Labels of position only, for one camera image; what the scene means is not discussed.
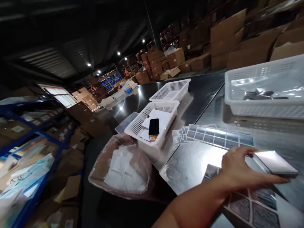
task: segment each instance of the shelving rack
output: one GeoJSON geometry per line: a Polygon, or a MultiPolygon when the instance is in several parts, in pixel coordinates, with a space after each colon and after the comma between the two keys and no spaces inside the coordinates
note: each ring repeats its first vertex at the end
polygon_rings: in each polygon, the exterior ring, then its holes
{"type": "Polygon", "coordinates": [[[60,155],[61,152],[64,149],[69,149],[69,141],[70,138],[72,136],[72,134],[74,133],[75,127],[76,127],[76,123],[74,123],[71,126],[71,128],[69,129],[69,131],[67,132],[66,138],[63,142],[59,141],[58,139],[56,139],[55,137],[47,134],[43,129],[47,128],[48,126],[51,126],[52,124],[54,124],[56,122],[56,120],[60,117],[63,117],[64,115],[68,115],[63,108],[57,108],[57,112],[58,114],[52,118],[50,118],[47,122],[41,124],[40,126],[35,126],[34,124],[32,124],[31,122],[26,121],[25,119],[19,117],[17,114],[14,113],[15,109],[18,109],[20,107],[26,107],[27,105],[33,105],[33,104],[38,104],[40,102],[56,102],[59,104],[59,102],[56,99],[46,99],[46,100],[37,100],[37,101],[29,101],[29,102],[23,102],[23,103],[16,103],[16,104],[8,104],[8,105],[0,105],[0,115],[8,118],[8,119],[13,119],[15,121],[19,121],[22,122],[23,124],[27,125],[28,127],[32,128],[32,130],[30,132],[28,132],[27,134],[25,134],[24,136],[20,137],[19,139],[13,141],[11,144],[3,147],[0,150],[0,157],[2,159],[5,159],[8,155],[12,155],[15,158],[19,159],[20,156],[16,155],[16,153],[20,150],[22,150],[23,148],[27,147],[28,145],[30,145],[31,143],[33,143],[34,141],[38,140],[39,138],[47,138],[48,141],[51,141],[57,145],[59,145],[59,149],[57,151],[57,154],[54,158],[54,162],[53,165],[50,169],[50,171],[45,174],[42,178],[40,178],[38,181],[36,181],[34,184],[32,184],[29,188],[27,188],[26,190],[24,190],[23,193],[26,193],[27,191],[29,191],[31,188],[35,187],[34,192],[31,194],[31,196],[28,198],[26,204],[24,205],[23,209],[21,210],[21,212],[19,213],[19,215],[17,216],[14,224],[13,224],[13,228],[23,228],[25,227],[28,219],[30,218],[31,214],[33,213],[35,206],[40,198],[41,193],[43,192],[43,189],[45,188],[49,177],[56,171],[59,160],[60,160],[60,155]],[[11,149],[13,149],[16,146],[21,145],[22,143],[26,142],[26,140],[28,140],[30,137],[34,136],[34,135],[38,135],[37,138],[30,140],[29,142],[27,142],[26,144],[24,144],[22,147],[20,147],[18,150],[14,151],[13,153],[10,152],[11,149]]]}

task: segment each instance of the worker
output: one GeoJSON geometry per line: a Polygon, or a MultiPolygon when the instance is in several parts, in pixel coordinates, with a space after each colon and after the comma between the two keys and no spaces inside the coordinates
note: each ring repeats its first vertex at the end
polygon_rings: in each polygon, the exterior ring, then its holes
{"type": "Polygon", "coordinates": [[[130,75],[129,72],[127,71],[127,68],[124,69],[124,72],[125,72],[126,76],[130,75]]]}
{"type": "Polygon", "coordinates": [[[175,198],[165,209],[153,228],[210,227],[216,210],[233,192],[264,184],[283,184],[289,179],[277,175],[258,173],[245,162],[253,156],[253,147],[233,147],[222,159],[221,172],[175,198]]]}

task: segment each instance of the white plastic basket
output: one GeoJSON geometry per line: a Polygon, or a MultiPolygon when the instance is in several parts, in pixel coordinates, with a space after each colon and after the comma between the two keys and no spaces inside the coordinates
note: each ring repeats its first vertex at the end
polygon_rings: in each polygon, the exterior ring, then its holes
{"type": "Polygon", "coordinates": [[[277,100],[232,99],[231,81],[261,76],[267,76],[270,79],[282,74],[290,80],[296,79],[295,88],[304,88],[304,54],[227,71],[225,73],[225,103],[230,105],[234,115],[304,119],[304,96],[277,100]]]}
{"type": "Polygon", "coordinates": [[[165,84],[157,93],[150,97],[150,101],[178,100],[180,101],[188,91],[191,79],[185,79],[165,84]]]}
{"type": "Polygon", "coordinates": [[[159,101],[150,102],[147,106],[139,113],[139,115],[126,127],[124,132],[138,140],[138,147],[145,152],[151,152],[153,150],[159,150],[165,141],[165,135],[176,116],[176,110],[179,105],[179,101],[159,101]],[[164,112],[171,113],[170,120],[166,124],[165,130],[161,132],[154,142],[148,142],[143,138],[139,137],[143,131],[142,123],[146,117],[150,114],[153,109],[157,109],[164,112]]]}

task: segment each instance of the paper label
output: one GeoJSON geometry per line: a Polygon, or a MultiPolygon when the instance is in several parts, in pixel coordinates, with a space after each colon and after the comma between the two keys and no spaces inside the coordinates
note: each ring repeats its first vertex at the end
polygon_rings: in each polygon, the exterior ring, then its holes
{"type": "Polygon", "coordinates": [[[29,115],[27,115],[27,114],[22,115],[21,118],[25,119],[25,120],[28,121],[28,122],[34,120],[31,116],[29,116],[29,115]]]}
{"type": "Polygon", "coordinates": [[[48,149],[47,149],[47,152],[52,153],[54,150],[55,150],[55,147],[49,146],[48,149]]]}
{"type": "Polygon", "coordinates": [[[41,122],[39,120],[35,120],[32,123],[35,124],[36,126],[38,126],[39,124],[41,124],[41,122]]]}
{"type": "Polygon", "coordinates": [[[74,224],[74,220],[69,219],[69,220],[66,221],[66,224],[65,224],[64,228],[73,228],[73,224],[74,224]]]}
{"type": "Polygon", "coordinates": [[[17,125],[17,126],[15,126],[15,127],[13,127],[11,130],[14,131],[14,132],[19,133],[19,132],[23,131],[24,129],[25,129],[25,128],[23,128],[23,127],[17,125]]]}

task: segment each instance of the clear plastic bag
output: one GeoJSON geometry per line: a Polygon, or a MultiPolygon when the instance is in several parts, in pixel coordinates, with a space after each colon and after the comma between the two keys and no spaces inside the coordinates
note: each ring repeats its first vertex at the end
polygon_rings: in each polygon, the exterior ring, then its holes
{"type": "Polygon", "coordinates": [[[122,197],[124,199],[155,200],[154,197],[151,195],[155,184],[152,172],[152,165],[148,158],[144,155],[143,151],[136,147],[134,141],[128,135],[125,135],[123,137],[121,137],[120,135],[112,136],[112,138],[108,141],[108,143],[105,145],[98,158],[96,159],[96,162],[89,175],[89,182],[95,185],[96,187],[105,190],[106,192],[122,197]],[[127,153],[132,154],[132,158],[128,165],[126,165],[124,162],[119,162],[119,164],[116,164],[115,162],[115,164],[111,164],[112,158],[115,157],[115,155],[113,156],[113,152],[114,150],[117,150],[119,148],[122,151],[123,156],[126,156],[127,153]],[[107,184],[109,183],[108,172],[115,170],[115,168],[113,167],[115,165],[119,165],[120,168],[123,168],[123,172],[119,171],[117,173],[118,176],[115,176],[116,179],[112,179],[111,182],[113,186],[110,186],[107,184]],[[124,175],[140,176],[140,179],[143,180],[143,184],[139,183],[138,190],[128,190],[134,188],[134,186],[130,186],[131,183],[128,182],[125,182],[126,185],[124,186],[121,185],[122,173],[125,173],[124,175]]]}

